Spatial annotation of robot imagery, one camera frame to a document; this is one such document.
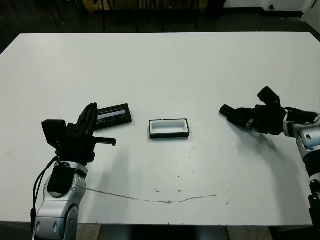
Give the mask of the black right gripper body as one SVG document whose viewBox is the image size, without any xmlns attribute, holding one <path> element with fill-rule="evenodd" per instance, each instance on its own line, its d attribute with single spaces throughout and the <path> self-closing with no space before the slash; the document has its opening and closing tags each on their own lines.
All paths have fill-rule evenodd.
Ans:
<svg viewBox="0 0 320 240">
<path fill-rule="evenodd" d="M 282 107 L 256 105 L 249 112 L 246 127 L 257 133 L 278 136 L 284 132 L 283 122 L 287 112 Z"/>
</svg>

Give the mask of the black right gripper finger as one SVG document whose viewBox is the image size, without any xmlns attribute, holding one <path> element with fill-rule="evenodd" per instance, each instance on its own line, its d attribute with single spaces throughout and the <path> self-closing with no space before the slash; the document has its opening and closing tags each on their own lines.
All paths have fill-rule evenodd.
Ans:
<svg viewBox="0 0 320 240">
<path fill-rule="evenodd" d="M 227 121 L 239 127 L 251 127 L 255 122 L 253 118 L 242 116 L 228 116 Z"/>
<path fill-rule="evenodd" d="M 233 116 L 253 116 L 256 112 L 255 108 L 237 108 L 232 111 Z"/>
</svg>

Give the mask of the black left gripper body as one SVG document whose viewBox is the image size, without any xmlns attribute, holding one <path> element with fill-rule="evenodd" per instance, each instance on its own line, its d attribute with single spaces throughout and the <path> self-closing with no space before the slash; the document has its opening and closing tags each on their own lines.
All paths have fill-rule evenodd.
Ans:
<svg viewBox="0 0 320 240">
<path fill-rule="evenodd" d="M 87 165 L 95 159 L 96 144 L 115 146 L 117 140 L 108 137 L 95 137 L 96 126 L 68 123 L 66 135 L 58 143 L 55 153 L 61 161 Z"/>
</svg>

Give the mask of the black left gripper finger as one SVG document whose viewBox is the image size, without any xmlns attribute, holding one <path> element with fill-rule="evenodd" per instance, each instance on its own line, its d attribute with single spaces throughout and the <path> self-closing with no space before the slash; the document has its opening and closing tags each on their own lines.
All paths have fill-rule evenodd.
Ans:
<svg viewBox="0 0 320 240">
<path fill-rule="evenodd" d="M 90 103 L 85 107 L 76 124 L 76 130 L 81 137 L 92 134 L 95 126 L 95 104 Z"/>
<path fill-rule="evenodd" d="M 89 136 L 92 137 L 96 129 L 98 121 L 98 105 L 96 102 L 91 104 L 90 114 L 89 114 Z"/>
</svg>

